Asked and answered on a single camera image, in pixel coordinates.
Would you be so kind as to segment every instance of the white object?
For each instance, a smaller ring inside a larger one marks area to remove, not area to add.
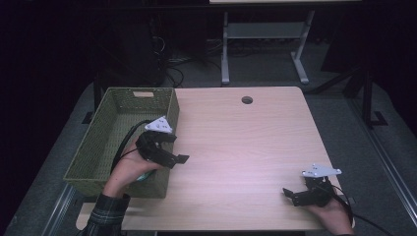
[[[313,164],[312,169],[303,171],[304,177],[313,177],[313,178],[320,178],[329,175],[338,175],[341,174],[340,169],[333,169],[317,164]]]
[[[172,128],[169,126],[168,121],[165,119],[165,116],[162,116],[151,123],[145,125],[145,129],[148,131],[158,131],[162,133],[171,134]]]

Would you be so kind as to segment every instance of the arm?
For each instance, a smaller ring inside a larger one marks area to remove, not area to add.
[[[123,153],[127,154],[107,180],[82,235],[120,235],[121,224],[130,201],[130,197],[124,194],[126,188],[144,173],[162,168],[159,164],[144,160],[134,150],[135,142],[136,140],[125,149]]]
[[[304,206],[306,210],[314,214],[322,225],[333,235],[354,235],[349,217],[341,203],[335,199],[324,206]]]

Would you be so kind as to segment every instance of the hand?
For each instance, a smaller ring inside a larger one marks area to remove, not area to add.
[[[122,155],[124,156],[111,173],[104,186],[103,195],[112,198],[122,198],[126,187],[136,181],[139,176],[151,170],[162,168],[161,165],[144,160],[141,157],[136,150],[135,143],[137,139],[134,139],[130,146],[123,151]]]
[[[310,205],[304,206],[304,208],[317,216],[330,233],[334,235],[354,234],[349,216],[343,205],[337,200],[331,199],[324,207]]]

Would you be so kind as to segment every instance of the sleeve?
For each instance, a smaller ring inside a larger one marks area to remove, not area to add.
[[[83,236],[118,236],[128,208],[130,197],[122,199],[98,196],[97,203],[89,216],[89,222],[82,231]]]

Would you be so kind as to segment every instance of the green wicker basket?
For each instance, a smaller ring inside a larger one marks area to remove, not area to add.
[[[173,88],[109,88],[64,180],[85,196],[98,196],[110,176],[114,155],[131,127],[143,120],[165,116],[175,134],[178,114]],[[144,125],[132,139],[143,131]],[[172,152],[173,144],[162,147]],[[135,198],[165,198],[168,179],[169,168],[157,170],[148,179],[131,184],[127,193]]]

